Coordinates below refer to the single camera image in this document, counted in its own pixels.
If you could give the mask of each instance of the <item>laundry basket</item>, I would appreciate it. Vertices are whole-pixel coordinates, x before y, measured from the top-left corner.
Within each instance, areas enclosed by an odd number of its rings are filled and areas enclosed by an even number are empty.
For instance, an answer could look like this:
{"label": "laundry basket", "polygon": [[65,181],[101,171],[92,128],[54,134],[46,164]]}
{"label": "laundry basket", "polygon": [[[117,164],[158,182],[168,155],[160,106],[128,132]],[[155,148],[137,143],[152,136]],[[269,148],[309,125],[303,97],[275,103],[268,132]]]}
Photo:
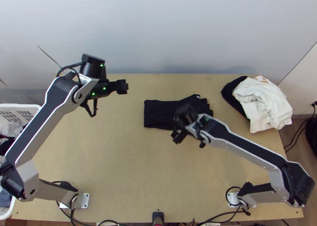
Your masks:
{"label": "laundry basket", "polygon": [[[0,126],[9,122],[27,124],[41,108],[39,105],[28,104],[0,104]],[[12,215],[15,197],[12,197],[7,211],[0,211],[0,220],[5,220]]]}

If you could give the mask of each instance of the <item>black cloth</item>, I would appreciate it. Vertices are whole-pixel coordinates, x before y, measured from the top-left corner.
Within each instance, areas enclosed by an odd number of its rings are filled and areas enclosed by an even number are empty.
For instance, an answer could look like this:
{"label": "black cloth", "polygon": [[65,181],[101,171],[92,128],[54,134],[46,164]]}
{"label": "black cloth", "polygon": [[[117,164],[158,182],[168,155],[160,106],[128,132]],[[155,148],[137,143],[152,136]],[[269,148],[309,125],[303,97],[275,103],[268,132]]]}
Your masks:
{"label": "black cloth", "polygon": [[243,115],[246,119],[247,116],[243,110],[242,105],[240,102],[232,95],[233,90],[244,81],[248,76],[241,76],[237,79],[234,79],[232,82],[227,83],[223,89],[221,90],[222,97],[232,106],[234,109],[236,109],[241,115]]}
{"label": "black cloth", "polygon": [[13,144],[14,141],[15,141],[15,139],[9,139],[0,145],[0,155],[1,156],[4,156],[6,154],[6,152],[11,147],[11,145]]}
{"label": "black cloth", "polygon": [[179,101],[144,101],[144,127],[173,130],[176,127],[174,116],[177,108],[186,103],[190,103],[197,113],[206,113],[210,116],[213,111],[210,110],[207,99],[199,99],[200,95],[193,94]]}

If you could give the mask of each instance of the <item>wooden table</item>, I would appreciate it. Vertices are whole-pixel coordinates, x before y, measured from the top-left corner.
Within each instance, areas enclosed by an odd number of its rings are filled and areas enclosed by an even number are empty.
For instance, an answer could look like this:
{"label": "wooden table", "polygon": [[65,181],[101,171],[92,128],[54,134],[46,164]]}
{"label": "wooden table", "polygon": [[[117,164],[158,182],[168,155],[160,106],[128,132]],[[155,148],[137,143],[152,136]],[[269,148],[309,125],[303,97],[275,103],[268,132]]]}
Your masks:
{"label": "wooden table", "polygon": [[[83,222],[151,222],[163,211],[166,222],[204,221],[232,211],[225,200],[231,186],[269,182],[266,171],[225,149],[199,148],[192,137],[176,145],[171,131],[143,126],[144,100],[180,100],[191,94],[206,97],[214,116],[229,128],[276,153],[285,155],[278,131],[250,134],[249,122],[221,96],[233,74],[112,74],[125,78],[127,95],[111,94],[98,101],[97,116],[83,108],[64,116],[33,158],[40,178],[69,181],[90,193],[87,209],[77,209]],[[285,203],[263,203],[238,214],[234,221],[303,217]],[[17,201],[12,218],[68,221],[56,202]]]}

